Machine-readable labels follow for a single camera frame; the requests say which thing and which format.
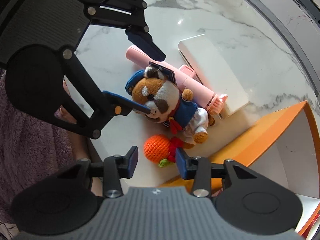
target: green crochet leaf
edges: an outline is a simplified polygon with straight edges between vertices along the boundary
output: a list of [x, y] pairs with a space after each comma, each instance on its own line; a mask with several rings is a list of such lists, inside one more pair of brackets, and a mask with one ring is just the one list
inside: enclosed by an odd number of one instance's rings
[[170, 164], [172, 164], [171, 161], [169, 161], [168, 159], [163, 159], [163, 160], [160, 161], [159, 167], [160, 167], [160, 168], [163, 168], [163, 167], [166, 167], [166, 166], [168, 166], [168, 165], [170, 165]]

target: pink selfie stick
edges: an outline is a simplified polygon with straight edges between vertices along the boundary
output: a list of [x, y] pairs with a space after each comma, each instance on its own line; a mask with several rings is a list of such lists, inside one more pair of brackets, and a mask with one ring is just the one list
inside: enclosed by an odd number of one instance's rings
[[219, 114], [224, 107], [227, 95], [217, 95], [203, 84], [199, 83], [193, 77], [196, 72], [187, 65], [182, 65], [179, 69], [171, 66], [165, 61], [158, 62], [151, 59], [147, 54], [140, 50], [137, 46], [130, 46], [125, 54], [128, 60], [131, 60], [138, 66], [146, 68], [149, 62], [154, 62], [172, 70], [175, 74], [177, 86], [179, 90], [190, 89], [193, 92], [194, 101], [202, 108], [210, 111], [212, 114]]

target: blue sailor hat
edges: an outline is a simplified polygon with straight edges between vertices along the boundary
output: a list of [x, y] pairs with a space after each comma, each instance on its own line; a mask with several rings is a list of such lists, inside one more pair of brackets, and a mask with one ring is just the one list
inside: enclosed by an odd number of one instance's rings
[[125, 85], [125, 90], [127, 91], [127, 93], [132, 96], [132, 90], [134, 89], [134, 87], [136, 86], [136, 84], [143, 79], [143, 73], [144, 73], [144, 69], [142, 70], [138, 70], [136, 73], [133, 74], [133, 76], [129, 79], [129, 81], [127, 82], [127, 84]]

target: orange crochet ball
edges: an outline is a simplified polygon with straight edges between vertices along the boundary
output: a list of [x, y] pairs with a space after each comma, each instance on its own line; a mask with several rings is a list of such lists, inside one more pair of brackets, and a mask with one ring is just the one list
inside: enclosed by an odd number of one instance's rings
[[144, 144], [144, 155], [149, 161], [159, 164], [169, 156], [170, 140], [165, 135], [154, 135]]

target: plush dog eye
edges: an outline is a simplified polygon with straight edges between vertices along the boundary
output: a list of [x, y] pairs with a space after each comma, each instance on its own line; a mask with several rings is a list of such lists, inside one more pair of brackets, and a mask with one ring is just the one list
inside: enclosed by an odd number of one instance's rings
[[155, 98], [155, 95], [149, 94], [147, 98], [149, 101], [152, 101]]

